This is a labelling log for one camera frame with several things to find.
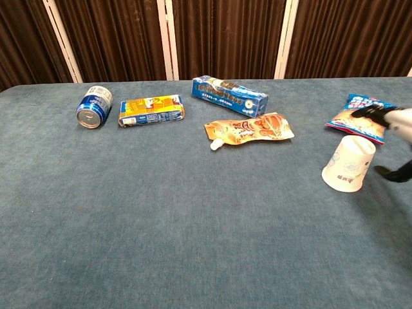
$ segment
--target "blue chip bag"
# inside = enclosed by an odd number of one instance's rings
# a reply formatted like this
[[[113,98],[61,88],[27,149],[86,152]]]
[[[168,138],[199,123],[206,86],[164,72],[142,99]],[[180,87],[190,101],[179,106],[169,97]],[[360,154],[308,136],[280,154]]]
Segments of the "blue chip bag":
[[[356,134],[370,139],[372,142],[384,144],[385,127],[373,122],[369,118],[355,118],[352,113],[360,108],[369,105],[378,105],[384,108],[394,107],[394,105],[381,101],[377,98],[367,97],[365,95],[349,94],[348,102],[343,107],[342,111],[332,120],[326,123],[328,127],[345,131],[350,134]]]

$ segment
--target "white wall strip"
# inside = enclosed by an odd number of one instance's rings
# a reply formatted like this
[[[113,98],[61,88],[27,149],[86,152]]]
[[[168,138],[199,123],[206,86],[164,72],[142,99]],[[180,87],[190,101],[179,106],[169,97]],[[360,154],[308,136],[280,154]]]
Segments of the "white wall strip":
[[[299,0],[286,0],[285,15],[283,17],[279,50],[277,51],[274,79],[284,79],[285,77],[298,5]]]
[[[172,62],[169,47],[169,34],[167,33],[165,0],[157,0],[157,11],[159,14],[160,35],[162,36],[163,58],[165,61],[166,79],[173,80]]]
[[[167,26],[169,27],[169,43],[172,56],[174,80],[179,80],[178,53],[176,49],[176,34],[174,32],[174,17],[172,0],[166,0]]]
[[[73,82],[83,82],[82,75],[77,66],[73,50],[71,50],[70,42],[67,38],[56,3],[54,0],[43,0],[43,4],[46,7],[47,14],[49,15],[51,25],[53,26],[54,33],[59,42],[60,49],[62,50],[64,60],[66,60]]]

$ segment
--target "yellow snack package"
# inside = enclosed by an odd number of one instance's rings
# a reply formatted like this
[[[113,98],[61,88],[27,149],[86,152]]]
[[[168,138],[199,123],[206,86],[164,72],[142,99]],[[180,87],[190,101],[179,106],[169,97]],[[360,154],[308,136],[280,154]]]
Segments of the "yellow snack package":
[[[185,117],[185,108],[179,95],[137,98],[120,103],[118,124],[121,127],[142,126],[155,122],[177,121]]]
[[[251,140],[286,140],[294,137],[286,118],[278,113],[264,114],[249,120],[218,120],[205,124],[213,140],[212,150],[223,144],[240,145]]]

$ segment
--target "paper cup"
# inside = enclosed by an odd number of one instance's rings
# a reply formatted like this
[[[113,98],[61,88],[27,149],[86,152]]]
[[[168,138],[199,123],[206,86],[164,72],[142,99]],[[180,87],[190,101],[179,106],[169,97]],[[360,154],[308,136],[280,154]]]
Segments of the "paper cup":
[[[358,191],[375,151],[375,145],[366,138],[345,136],[322,171],[324,182],[341,192]]]

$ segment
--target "curtain fold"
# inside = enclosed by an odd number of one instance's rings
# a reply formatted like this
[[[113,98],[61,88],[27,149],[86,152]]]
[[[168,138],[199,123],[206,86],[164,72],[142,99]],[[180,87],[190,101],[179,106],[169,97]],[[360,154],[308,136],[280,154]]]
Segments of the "curtain fold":
[[[406,76],[412,1],[300,1],[286,79]]]
[[[42,0],[2,1],[0,39],[0,91],[73,82]]]
[[[156,0],[55,0],[84,82],[166,79]]]
[[[180,79],[273,79],[286,0],[173,0]]]

